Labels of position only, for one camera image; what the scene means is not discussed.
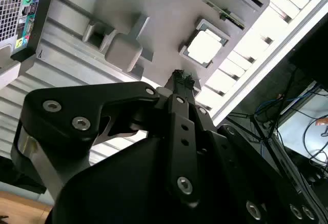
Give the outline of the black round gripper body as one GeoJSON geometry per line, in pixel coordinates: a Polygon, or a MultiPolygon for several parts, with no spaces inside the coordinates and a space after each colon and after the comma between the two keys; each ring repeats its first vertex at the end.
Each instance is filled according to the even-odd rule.
{"type": "Polygon", "coordinates": [[[144,139],[75,175],[49,223],[319,223],[314,208],[233,127],[177,152],[144,139]]]}

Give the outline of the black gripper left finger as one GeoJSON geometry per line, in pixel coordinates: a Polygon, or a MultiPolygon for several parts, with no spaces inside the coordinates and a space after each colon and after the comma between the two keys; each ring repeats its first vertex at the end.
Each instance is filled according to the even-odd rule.
{"type": "Polygon", "coordinates": [[[34,90],[24,99],[13,163],[56,202],[75,175],[144,139],[177,152],[186,133],[188,77],[175,70],[157,89],[127,82],[34,90]]]}

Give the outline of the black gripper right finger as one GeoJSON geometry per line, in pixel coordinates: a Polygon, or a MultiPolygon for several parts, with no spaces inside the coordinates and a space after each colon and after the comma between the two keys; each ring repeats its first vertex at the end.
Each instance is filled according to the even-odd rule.
{"type": "Polygon", "coordinates": [[[215,127],[185,81],[184,199],[201,223],[322,223],[301,175],[265,143],[268,163],[232,126],[215,127]]]}

